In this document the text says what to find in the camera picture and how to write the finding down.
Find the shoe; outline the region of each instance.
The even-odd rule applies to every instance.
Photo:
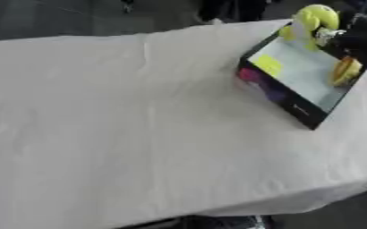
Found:
[[[218,18],[212,19],[210,21],[204,21],[197,13],[193,15],[193,19],[199,23],[200,25],[221,25],[224,24],[223,21],[221,21]]]
[[[133,4],[124,4],[123,5],[123,12],[130,13],[133,10]]]

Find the paper tablecloth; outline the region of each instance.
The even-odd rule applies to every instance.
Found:
[[[0,228],[293,213],[367,190],[367,77],[316,131],[232,82],[286,21],[0,42]]]

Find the yellow toy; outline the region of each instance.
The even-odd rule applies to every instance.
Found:
[[[308,5],[293,18],[293,23],[282,28],[279,35],[286,40],[299,39],[310,50],[317,50],[316,39],[312,35],[315,30],[321,27],[338,30],[339,27],[338,14],[323,4]]]
[[[356,77],[362,64],[351,56],[343,58],[332,73],[331,84],[335,87],[346,85],[351,79]]]

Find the yellow sticky note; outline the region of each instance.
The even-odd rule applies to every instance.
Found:
[[[282,68],[282,64],[269,55],[261,55],[253,63],[272,77],[277,77]]]

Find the black object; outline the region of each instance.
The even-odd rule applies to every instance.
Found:
[[[308,99],[302,97],[295,91],[288,88],[280,81],[265,73],[255,64],[252,64],[248,61],[249,57],[256,54],[269,42],[276,39],[277,37],[278,32],[266,38],[265,40],[260,42],[259,45],[255,46],[251,51],[242,56],[237,68],[238,77],[243,80],[242,74],[246,74],[247,72],[251,72],[253,75],[257,75],[258,84],[260,88],[263,89],[269,100],[281,106],[284,110],[293,115],[296,119],[298,119],[301,123],[303,123],[311,130],[315,130],[329,116],[329,114],[334,110],[337,104],[340,103],[342,98],[337,101],[332,109],[326,112],[322,110],[319,106],[310,102]],[[338,60],[342,59],[346,54],[344,50],[337,49],[336,47],[327,47],[323,51],[327,52],[330,55],[333,55],[334,57],[338,58]],[[355,77],[356,80],[349,83],[349,89],[354,86],[354,84],[364,73],[364,71],[365,68],[363,68],[360,74]]]
[[[272,229],[270,222],[267,216],[183,216],[119,229]]]
[[[221,14],[225,4],[230,4],[229,11],[238,9],[239,21],[242,22],[261,20],[267,7],[266,0],[202,0],[199,17],[203,21],[213,20]]]
[[[134,0],[121,0],[124,13],[130,13],[133,9]]]

